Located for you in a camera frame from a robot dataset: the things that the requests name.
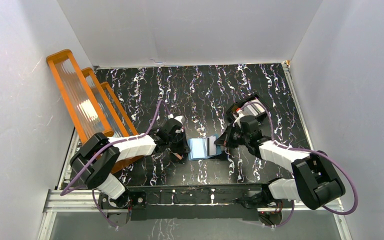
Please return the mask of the white credit card stack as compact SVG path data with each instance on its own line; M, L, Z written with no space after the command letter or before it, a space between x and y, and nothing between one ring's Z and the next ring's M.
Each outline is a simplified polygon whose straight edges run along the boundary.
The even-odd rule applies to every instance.
M249 105L245 107L245 109L250 115L254 116L258 116L266 112L265 109L261 107L261 105L258 104L256 101L252 101Z

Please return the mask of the blue leather card holder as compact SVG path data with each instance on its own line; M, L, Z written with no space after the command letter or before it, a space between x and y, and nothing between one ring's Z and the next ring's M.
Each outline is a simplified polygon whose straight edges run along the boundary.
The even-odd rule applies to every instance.
M206 157L206 150L204 144L205 138L190 138L187 141L190 148L190 152L188 153L188 159L190 161L198 161L212 158Z

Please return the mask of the white striped credit card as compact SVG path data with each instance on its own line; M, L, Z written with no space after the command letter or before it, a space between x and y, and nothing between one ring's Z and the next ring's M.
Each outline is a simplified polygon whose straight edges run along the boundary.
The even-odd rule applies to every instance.
M219 145L216 145L218 136L212 135L204 139L205 156L208 158L218 156L222 153L222 149Z

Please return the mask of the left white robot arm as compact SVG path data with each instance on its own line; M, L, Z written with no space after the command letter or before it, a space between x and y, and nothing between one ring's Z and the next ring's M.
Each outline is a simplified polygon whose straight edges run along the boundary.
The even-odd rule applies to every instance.
M96 133L70 159L76 177L88 190L107 195L117 208L129 203L128 190L113 174L115 166L126 167L143 156L170 150L180 156L190 149L186 141L183 116L170 116L160 127L130 137L106 137Z

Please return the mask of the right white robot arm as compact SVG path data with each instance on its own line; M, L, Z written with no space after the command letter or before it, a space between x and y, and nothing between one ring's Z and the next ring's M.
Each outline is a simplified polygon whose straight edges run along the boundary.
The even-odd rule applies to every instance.
M345 194L337 171L321 152L281 146L264 135L261 126L256 117L243 116L229 125L214 144L226 148L245 146L251 155L292 173L291 179L280 178L268 184L268 189L261 194L266 206L275 207L281 199L287 199L303 202L309 209L316 210Z

